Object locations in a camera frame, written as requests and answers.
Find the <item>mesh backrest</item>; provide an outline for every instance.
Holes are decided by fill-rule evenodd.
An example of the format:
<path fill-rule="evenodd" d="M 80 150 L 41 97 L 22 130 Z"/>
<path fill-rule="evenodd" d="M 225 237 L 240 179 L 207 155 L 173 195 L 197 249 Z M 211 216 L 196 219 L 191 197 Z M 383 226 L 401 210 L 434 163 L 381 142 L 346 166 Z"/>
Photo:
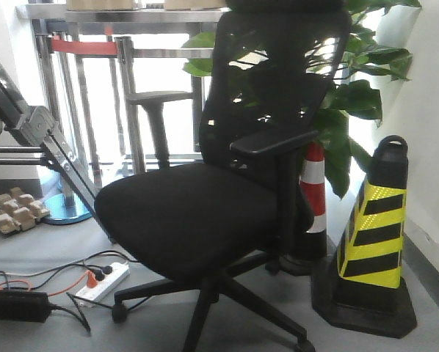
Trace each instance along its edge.
<path fill-rule="evenodd" d="M 200 124 L 206 163 L 273 186 L 273 163 L 237 160 L 232 141 L 283 124 L 306 128 L 341 60 L 345 11 L 225 13 L 218 23 L 211 89 Z"/>

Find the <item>gray floor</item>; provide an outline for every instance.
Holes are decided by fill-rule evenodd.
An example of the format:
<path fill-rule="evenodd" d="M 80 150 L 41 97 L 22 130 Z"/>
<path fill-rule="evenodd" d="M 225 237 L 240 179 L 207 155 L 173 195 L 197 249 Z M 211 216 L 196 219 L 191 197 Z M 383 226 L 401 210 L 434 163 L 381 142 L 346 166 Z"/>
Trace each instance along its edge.
<path fill-rule="evenodd" d="M 0 235 L 0 270 L 34 272 L 111 248 L 92 219 L 64 227 L 41 224 L 12 237 Z M 79 269 L 66 271 L 46 287 L 46 292 L 68 286 L 80 274 Z M 270 276 L 258 268 L 241 276 L 239 281 L 301 323 L 318 352 L 439 351 L 439 309 L 407 266 L 404 277 L 418 317 L 418 328 L 401 340 L 328 325 L 311 308 L 308 277 L 296 278 L 282 273 Z M 132 264 L 131 275 L 120 287 L 157 278 L 141 265 Z M 36 285 L 43 279 L 34 278 L 32 282 Z M 0 351 L 180 351 L 196 298 L 195 291 L 152 298 L 134 310 L 125 323 L 117 325 L 113 324 L 109 310 L 84 308 L 92 327 L 90 336 L 64 312 L 53 312 L 45 323 L 0 320 Z M 73 309 L 65 295 L 51 301 Z M 111 304 L 112 297 L 106 297 L 104 302 Z M 279 352 L 292 351 L 293 343 L 294 339 L 287 333 L 222 297 L 210 312 L 197 350 Z"/>

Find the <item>chair seat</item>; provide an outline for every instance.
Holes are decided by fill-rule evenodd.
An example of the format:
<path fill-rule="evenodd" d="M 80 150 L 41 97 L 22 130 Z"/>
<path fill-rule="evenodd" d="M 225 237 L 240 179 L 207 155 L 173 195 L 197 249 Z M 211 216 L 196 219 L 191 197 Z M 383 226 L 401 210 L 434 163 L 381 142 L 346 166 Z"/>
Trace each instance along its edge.
<path fill-rule="evenodd" d="M 95 200 L 109 233 L 140 262 L 172 280 L 201 278 L 273 236 L 275 193 L 208 164 L 113 182 Z"/>

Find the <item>black power brick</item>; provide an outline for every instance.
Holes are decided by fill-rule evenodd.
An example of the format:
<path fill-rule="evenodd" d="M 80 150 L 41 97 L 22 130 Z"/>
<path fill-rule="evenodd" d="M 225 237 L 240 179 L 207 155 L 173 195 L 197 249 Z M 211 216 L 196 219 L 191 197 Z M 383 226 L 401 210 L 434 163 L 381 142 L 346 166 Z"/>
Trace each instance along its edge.
<path fill-rule="evenodd" d="M 44 292 L 0 291 L 0 319 L 43 323 L 50 313 L 51 304 Z"/>

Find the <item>white power strip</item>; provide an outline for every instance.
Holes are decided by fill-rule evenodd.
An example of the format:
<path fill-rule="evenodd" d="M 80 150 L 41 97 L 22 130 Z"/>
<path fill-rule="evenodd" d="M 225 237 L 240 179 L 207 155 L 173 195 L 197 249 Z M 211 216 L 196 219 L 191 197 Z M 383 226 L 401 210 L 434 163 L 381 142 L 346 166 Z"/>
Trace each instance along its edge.
<path fill-rule="evenodd" d="M 123 281 L 123 279 L 125 279 L 130 274 L 130 268 L 128 264 L 112 263 L 110 266 L 113 268 L 113 272 L 106 275 L 104 280 L 99 281 L 97 286 L 93 288 L 84 286 L 81 290 L 78 291 L 76 296 L 99 302 L 103 297 L 107 295 L 107 293 L 113 290 L 118 284 Z M 94 304 L 85 301 L 80 301 L 79 305 L 84 307 L 94 306 Z"/>

